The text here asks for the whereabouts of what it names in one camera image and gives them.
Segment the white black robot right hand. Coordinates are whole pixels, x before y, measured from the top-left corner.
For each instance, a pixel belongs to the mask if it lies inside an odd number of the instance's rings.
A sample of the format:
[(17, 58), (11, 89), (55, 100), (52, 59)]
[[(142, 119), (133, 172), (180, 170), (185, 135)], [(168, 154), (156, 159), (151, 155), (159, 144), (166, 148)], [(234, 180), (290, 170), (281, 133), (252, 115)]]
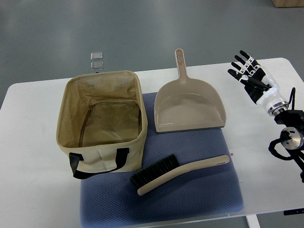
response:
[(250, 99), (260, 105), (269, 116), (276, 116), (288, 110), (288, 101), (280, 94), (280, 88), (268, 70), (253, 57), (241, 50), (235, 55), (236, 62), (231, 62), (228, 73), (244, 85)]

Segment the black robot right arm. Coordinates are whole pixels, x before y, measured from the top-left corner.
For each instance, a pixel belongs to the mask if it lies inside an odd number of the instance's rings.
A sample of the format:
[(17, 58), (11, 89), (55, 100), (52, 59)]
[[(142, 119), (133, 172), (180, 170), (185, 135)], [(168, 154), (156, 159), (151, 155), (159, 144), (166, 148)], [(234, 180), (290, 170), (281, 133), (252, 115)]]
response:
[[(296, 89), (292, 88), (288, 102), (280, 102), (270, 108), (270, 114), (274, 116), (277, 124), (285, 125), (279, 138), (271, 141), (268, 150), (270, 153), (283, 160), (295, 161), (301, 169), (300, 177), (304, 180), (304, 112), (295, 110)], [(289, 156), (284, 156), (276, 150), (276, 145), (282, 145)]]

